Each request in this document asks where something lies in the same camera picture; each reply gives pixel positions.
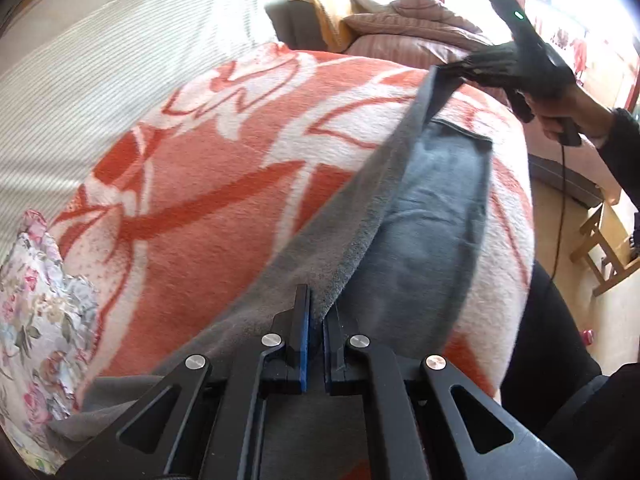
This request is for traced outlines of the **person's right forearm black sleeve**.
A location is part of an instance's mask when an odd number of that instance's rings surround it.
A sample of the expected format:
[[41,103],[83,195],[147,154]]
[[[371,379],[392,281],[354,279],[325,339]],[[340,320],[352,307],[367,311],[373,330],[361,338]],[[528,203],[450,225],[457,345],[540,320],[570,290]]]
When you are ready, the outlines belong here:
[[598,149],[608,170],[636,208],[640,207],[639,124],[621,108],[612,111],[613,123]]

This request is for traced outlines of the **person's right hand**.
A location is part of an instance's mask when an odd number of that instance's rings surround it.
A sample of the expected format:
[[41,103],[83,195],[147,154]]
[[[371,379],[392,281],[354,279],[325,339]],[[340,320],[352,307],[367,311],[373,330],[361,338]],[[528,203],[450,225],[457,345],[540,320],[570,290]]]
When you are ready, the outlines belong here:
[[528,93],[525,99],[538,118],[542,132],[550,140],[560,140],[563,132],[561,118],[570,118],[596,148],[608,140],[614,122],[613,111],[577,84],[566,87],[560,96],[553,99],[536,99]]

